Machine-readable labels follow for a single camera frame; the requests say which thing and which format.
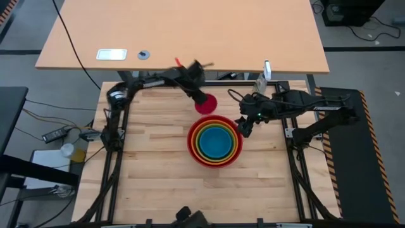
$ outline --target wooden table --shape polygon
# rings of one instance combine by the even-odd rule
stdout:
[[[162,70],[178,57],[214,71],[263,72],[267,59],[275,73],[329,72],[309,0],[67,0],[61,15],[87,69]],[[99,49],[127,59],[96,60]],[[81,69],[59,18],[36,67]]]
[[[103,84],[95,129],[101,130],[106,124],[106,91],[113,85],[115,82]],[[290,87],[306,91],[305,81],[290,81]],[[251,86],[204,87],[203,91],[214,94],[218,100],[213,114],[235,120],[240,117],[239,106],[227,94],[228,88],[242,94],[251,92]],[[274,87],[268,86],[266,95],[273,92]],[[154,223],[167,224],[186,205],[193,212],[201,210],[209,222],[215,223],[250,223],[258,217],[265,222],[298,222],[281,121],[255,125],[233,164],[210,169],[196,163],[187,151],[188,130],[199,118],[193,100],[180,89],[160,87],[137,93],[130,107],[113,223],[144,224],[146,219],[153,219]],[[305,127],[315,118],[307,112],[297,120]],[[322,149],[320,141],[314,140],[311,145]],[[101,141],[91,142],[87,156],[101,147]],[[339,216],[325,155],[309,148],[305,157],[313,191]],[[86,163],[73,220],[79,219],[97,196],[104,160],[102,151]],[[308,203],[306,197],[303,199],[308,216]]]

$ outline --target butcher block tabletop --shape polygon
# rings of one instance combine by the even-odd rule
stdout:
[[[103,109],[108,108],[106,92],[116,82],[105,82],[101,89],[94,128],[106,125]],[[291,89],[307,91],[305,81],[289,81]],[[213,94],[218,107],[213,114],[231,120],[240,118],[239,104],[228,94],[234,89],[241,94],[252,86],[206,86],[202,90]],[[274,86],[268,86],[271,97]],[[130,106],[125,147],[115,205],[114,224],[169,224],[183,206],[192,212],[200,210],[208,222],[253,223],[298,222],[294,188],[280,120],[255,125],[244,139],[238,159],[225,168],[206,168],[198,164],[187,150],[187,133],[201,115],[194,102],[180,89],[155,87],[139,91]],[[297,118],[300,127],[315,121],[312,112]],[[103,146],[90,142],[87,157]],[[321,141],[311,146],[323,149]],[[304,150],[313,191],[335,215],[339,209],[330,180],[325,155],[318,150]],[[89,160],[84,167],[78,189],[73,221],[90,207],[100,191],[105,150]],[[306,216],[308,202],[304,191]],[[104,204],[106,219],[108,200]]]

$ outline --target orange striped tape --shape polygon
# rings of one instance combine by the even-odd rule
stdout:
[[[322,90],[319,87],[315,87],[315,95],[322,96]],[[320,119],[325,118],[325,112],[319,111],[318,116]],[[330,180],[332,181],[333,190],[335,192],[336,203],[339,208],[340,216],[343,217],[342,207],[340,205],[340,198],[339,198],[339,188],[338,188],[337,180],[336,180],[335,163],[333,162],[333,154],[332,154],[332,148],[330,146],[328,132],[322,134],[322,145],[323,145],[323,150],[325,152],[325,157],[327,159]]]
[[[11,0],[4,11],[0,14],[0,25],[2,25],[7,17],[11,14],[11,11],[13,11],[14,6],[17,4],[17,0]]]
[[[384,167],[384,163],[382,161],[380,148],[378,147],[378,143],[377,143],[377,137],[375,136],[375,132],[374,132],[373,122],[371,121],[370,112],[368,111],[366,96],[363,91],[360,91],[360,96],[361,96],[361,102],[363,103],[364,112],[366,113],[366,119],[367,119],[368,128],[370,130],[370,136],[371,136],[371,139],[374,144],[375,156],[377,157],[377,162],[378,162],[378,165],[380,166],[381,177],[383,179],[384,186],[385,186],[385,192],[387,193],[388,202],[390,203],[390,206],[391,206],[392,217],[394,218],[394,221],[397,224],[399,224],[398,213],[397,213],[397,210],[395,207],[394,199],[392,198],[392,193],[390,190],[390,185],[388,183],[387,173],[385,172],[385,167]]]

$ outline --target white label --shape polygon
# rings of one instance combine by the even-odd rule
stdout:
[[[144,84],[144,88],[150,88],[150,87],[160,86],[160,85],[164,85],[164,84],[165,84],[164,80],[159,80],[157,82],[150,82],[150,83]]]
[[[340,109],[340,107],[314,107],[314,111],[323,111],[323,110],[325,110],[325,111],[328,111],[328,110],[335,111],[335,110],[339,110],[339,109]]]
[[[127,58],[126,49],[100,49],[97,52],[98,60],[125,60]]]
[[[265,69],[263,70],[263,74],[265,75],[265,79],[267,81],[271,80],[271,67],[268,60],[265,60]]]

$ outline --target black cable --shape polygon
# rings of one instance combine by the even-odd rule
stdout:
[[[66,121],[66,122],[71,123],[73,126],[77,126],[77,124],[76,124],[75,122],[73,122],[73,121],[71,121],[71,120],[68,120],[68,119],[65,119],[65,118],[41,116],[41,115],[38,115],[38,114],[36,114],[36,113],[33,113],[32,111],[27,110],[27,109],[25,109],[25,108],[23,108],[23,111],[24,111],[26,114],[30,115],[31,117],[34,117],[35,119],[40,120],[40,121],[51,122],[51,123],[56,123],[56,124],[64,124],[65,126],[69,126],[69,124],[63,123],[63,122],[55,122],[55,121],[40,119],[40,118],[53,118],[53,119],[57,119],[57,120],[64,120],[64,121]]]
[[[315,148],[315,147],[310,146],[310,145],[308,145],[308,147],[309,147],[309,148],[312,148],[312,149],[316,149],[317,151],[321,151],[322,153],[326,154],[326,153],[325,153],[323,150],[321,150],[321,149]]]
[[[106,117],[106,119],[108,119],[108,114],[107,111],[111,112],[111,110],[104,108],[103,112],[104,112],[104,116]]]
[[[69,165],[62,165],[59,167],[52,167],[52,168],[61,168],[61,167],[66,167],[66,166],[70,166],[70,165],[77,165],[77,164],[86,164],[86,162],[88,162],[90,159],[92,159],[96,154],[98,154],[102,149],[104,149],[104,147],[100,148],[98,151],[96,151],[92,156],[90,156],[90,158],[88,158],[86,161],[84,162],[77,162],[77,163],[73,163],[73,164],[69,164]]]
[[[59,16],[59,18],[60,18],[60,20],[61,20],[61,22],[62,22],[63,27],[65,28],[66,34],[68,35],[68,38],[69,38],[69,41],[70,41],[70,45],[72,46],[72,49],[73,49],[73,52],[75,53],[75,56],[76,56],[76,58],[77,58],[77,61],[80,63],[80,66],[82,67],[83,71],[86,73],[86,75],[88,76],[88,78],[93,82],[93,84],[94,84],[95,86],[97,86],[97,88],[98,88],[99,90],[101,90],[100,87],[97,85],[97,83],[90,77],[89,73],[87,73],[87,70],[84,68],[82,62],[80,61],[80,58],[78,57],[78,54],[77,54],[76,49],[75,49],[75,46],[73,45],[72,38],[70,37],[69,31],[68,31],[68,29],[67,29],[67,27],[66,27],[66,25],[65,25],[65,22],[64,22],[63,19],[62,19],[61,13],[60,13],[59,10],[58,10],[58,6],[56,5],[55,0],[52,0],[52,3],[53,3],[53,6],[55,7],[56,12],[58,13],[58,16]]]
[[[378,29],[378,28],[381,27],[381,24],[375,22],[374,20],[369,20],[368,22],[369,22],[370,24],[372,24],[372,23],[375,24],[375,27],[366,27],[366,25],[364,24],[364,25],[362,26],[363,29],[366,29],[366,30],[376,30],[376,29]]]
[[[9,203],[13,203],[13,202],[20,201],[20,200],[25,200],[25,199],[28,199],[28,198],[35,198],[35,197],[41,197],[41,196],[51,196],[51,195],[54,195],[54,194],[58,194],[58,193],[55,191],[55,192],[51,192],[51,193],[47,193],[47,194],[39,194],[39,195],[35,195],[35,196],[21,197],[21,198],[15,199],[15,200],[11,200],[9,202],[2,203],[2,204],[0,204],[0,206],[4,206],[4,205],[7,205]]]
[[[240,96],[242,99],[241,100],[237,99],[231,92],[233,92],[236,95]],[[240,93],[238,93],[237,91],[235,91],[233,89],[228,89],[228,94],[232,99],[236,100],[239,103],[242,103],[242,104],[245,104],[245,105],[255,105],[256,104],[256,102],[254,102],[254,103],[246,102],[243,95],[241,95]]]
[[[33,137],[33,138],[36,139],[36,140],[43,141],[43,139],[40,139],[40,138],[38,138],[38,137],[35,137],[35,136],[33,136],[32,134],[30,134],[30,133],[28,133],[28,132],[25,132],[25,131],[23,131],[23,130],[21,130],[21,129],[19,129],[18,127],[15,127],[15,129],[16,129],[16,130],[19,130],[20,132],[22,132],[22,133],[24,133],[24,134],[27,134],[27,135]]]
[[[80,140],[80,137],[78,137],[74,142],[72,142],[72,144],[77,143]]]
[[[364,40],[364,41],[369,41],[369,42],[376,41],[381,35],[388,35],[388,36],[390,36],[390,37],[392,37],[392,38],[395,38],[395,39],[399,39],[399,38],[401,37],[401,29],[400,29],[400,28],[395,27],[395,26],[392,26],[392,25],[387,25],[386,23],[382,23],[382,22],[381,22],[377,17],[375,17],[375,16],[371,16],[370,18],[376,19],[376,20],[377,20],[380,24],[382,24],[382,25],[385,25],[385,26],[390,27],[390,28],[393,28],[393,29],[397,29],[397,30],[398,30],[398,36],[394,36],[394,35],[388,34],[388,33],[386,33],[386,32],[382,32],[382,33],[378,34],[374,39],[367,39],[367,38],[360,37],[358,34],[356,34],[352,27],[350,27],[350,26],[346,26],[346,27],[349,28],[349,29],[352,31],[353,35],[356,36],[357,38],[359,38],[359,39],[361,39],[361,40]]]
[[[221,79],[222,77],[224,77],[225,75],[227,75],[227,74],[229,74],[229,73],[224,73],[223,75],[221,75],[221,76],[219,76],[219,73],[217,72],[216,73],[216,78],[215,78],[215,80],[218,80],[218,79]],[[235,75],[235,78],[236,77],[238,77],[239,75],[242,75],[243,73],[235,73],[236,75]]]
[[[40,228],[40,227],[42,227],[43,225],[47,224],[48,222],[54,220],[54,219],[55,219],[56,217],[58,217],[59,215],[61,215],[61,214],[66,210],[66,208],[68,208],[68,206],[69,206],[70,203],[73,201],[73,199],[74,199],[74,197],[72,197],[72,198],[70,199],[69,203],[68,203],[59,213],[57,213],[55,216],[53,216],[52,218],[46,220],[45,222],[43,222],[43,223],[37,225],[37,226],[34,227],[34,228]]]
[[[35,104],[38,104],[38,105],[46,105],[46,106],[50,106],[50,107],[53,107],[53,108],[61,108],[61,109],[66,109],[66,110],[95,111],[95,109],[91,109],[91,108],[66,108],[66,107],[60,107],[60,106],[56,106],[56,105],[52,105],[52,104],[45,104],[45,103],[38,102],[38,101],[31,101],[29,99],[25,99],[25,100],[28,101],[28,102],[31,102],[31,103],[35,103]]]
[[[321,13],[321,12],[323,11],[323,6],[320,5],[320,4],[317,4],[317,2],[319,2],[319,1],[320,1],[320,0],[317,0],[317,1],[315,1],[314,3],[311,4],[312,10],[314,11],[315,14],[319,14],[319,13]],[[320,7],[321,10],[316,11],[316,10],[315,10],[315,6]]]
[[[16,201],[20,201],[20,200],[25,200],[25,199],[27,199],[27,198],[35,198],[35,197],[40,197],[40,196],[50,196],[50,195],[52,195],[52,194],[54,194],[54,193],[47,193],[47,194],[40,194],[40,195],[36,195],[36,196],[22,197],[22,198],[19,198],[19,199],[15,199],[15,200],[11,200],[11,201],[9,201],[9,202],[2,203],[2,204],[0,204],[0,206],[4,206],[4,205],[7,205],[7,204],[9,204],[9,203],[16,202]]]
[[[266,97],[265,95],[263,95],[263,94],[261,94],[261,93],[259,93],[259,92],[254,92],[254,93],[252,93],[252,95],[257,95],[257,96],[264,96],[264,97]],[[309,103],[309,104],[306,104],[306,105],[294,104],[294,103],[290,103],[290,102],[277,101],[277,100],[272,100],[272,99],[269,99],[269,100],[267,100],[267,101],[262,101],[262,102],[279,103],[279,104],[283,104],[283,105],[291,105],[291,106],[296,106],[296,107],[309,107],[309,106],[315,105],[316,103],[324,102],[324,101],[326,101],[326,102],[344,102],[344,101],[347,101],[349,98],[350,98],[350,95],[347,95],[344,99],[326,99],[326,98],[325,98],[325,99],[321,99],[321,100],[314,101],[314,102]]]
[[[66,131],[67,131],[67,132],[70,132],[70,131],[73,130],[73,129],[77,129],[77,130],[80,131],[80,133],[82,133],[82,129],[81,129],[80,127],[76,127],[76,126],[72,126],[71,128],[67,129]]]

